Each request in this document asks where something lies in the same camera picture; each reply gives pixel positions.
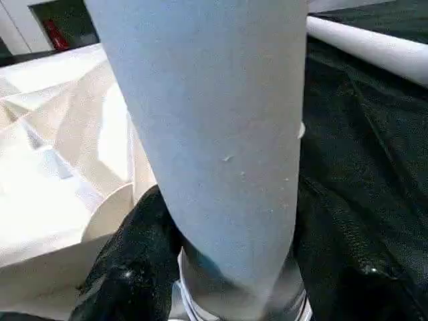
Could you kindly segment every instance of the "black fabric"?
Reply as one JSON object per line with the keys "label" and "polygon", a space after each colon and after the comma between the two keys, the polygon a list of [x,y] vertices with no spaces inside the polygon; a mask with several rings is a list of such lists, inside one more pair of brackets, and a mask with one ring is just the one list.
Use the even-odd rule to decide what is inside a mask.
{"label": "black fabric", "polygon": [[153,187],[100,252],[70,320],[168,320],[180,249],[181,235]]}
{"label": "black fabric", "polygon": [[315,319],[428,320],[428,92],[308,39],[295,250]]}
{"label": "black fabric", "polygon": [[396,0],[313,15],[353,27],[428,43],[427,0]]}

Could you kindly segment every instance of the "white pipe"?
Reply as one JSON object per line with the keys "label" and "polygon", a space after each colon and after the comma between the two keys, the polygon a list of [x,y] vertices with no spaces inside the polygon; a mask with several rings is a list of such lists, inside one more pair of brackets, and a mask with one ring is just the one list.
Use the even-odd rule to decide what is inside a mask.
{"label": "white pipe", "polygon": [[428,45],[315,17],[306,28],[316,39],[428,88]]}
{"label": "white pipe", "polygon": [[190,266],[247,294],[226,311],[197,278],[205,295],[193,299],[256,319],[294,232],[305,1],[86,3],[171,215],[201,254]]}

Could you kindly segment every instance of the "cardboard tube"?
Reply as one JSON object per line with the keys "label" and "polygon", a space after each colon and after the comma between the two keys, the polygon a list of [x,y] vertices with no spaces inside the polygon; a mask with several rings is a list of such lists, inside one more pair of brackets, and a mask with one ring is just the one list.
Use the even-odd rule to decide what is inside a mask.
{"label": "cardboard tube", "polygon": [[[86,4],[189,240],[193,299],[228,320],[257,319],[294,232],[305,1]],[[235,289],[233,303],[223,285]]]}
{"label": "cardboard tube", "polygon": [[308,17],[308,33],[329,45],[428,88],[428,45]]}

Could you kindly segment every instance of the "white rod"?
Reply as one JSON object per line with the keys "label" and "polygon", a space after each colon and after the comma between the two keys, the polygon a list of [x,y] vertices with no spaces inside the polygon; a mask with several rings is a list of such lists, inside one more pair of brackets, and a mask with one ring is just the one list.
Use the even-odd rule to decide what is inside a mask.
{"label": "white rod", "polygon": [[305,1],[86,3],[192,264],[249,298],[195,301],[256,319],[294,233]]}
{"label": "white rod", "polygon": [[315,17],[306,28],[316,39],[428,88],[428,45]]}

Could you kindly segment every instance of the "red fire extinguisher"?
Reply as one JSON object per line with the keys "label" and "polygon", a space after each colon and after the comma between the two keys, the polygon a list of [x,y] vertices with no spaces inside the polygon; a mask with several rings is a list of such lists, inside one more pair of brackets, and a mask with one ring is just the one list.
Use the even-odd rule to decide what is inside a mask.
{"label": "red fire extinguisher", "polygon": [[51,39],[53,47],[56,50],[65,50],[70,48],[69,43],[62,36],[52,19],[44,20],[43,25],[45,26],[47,35]]}

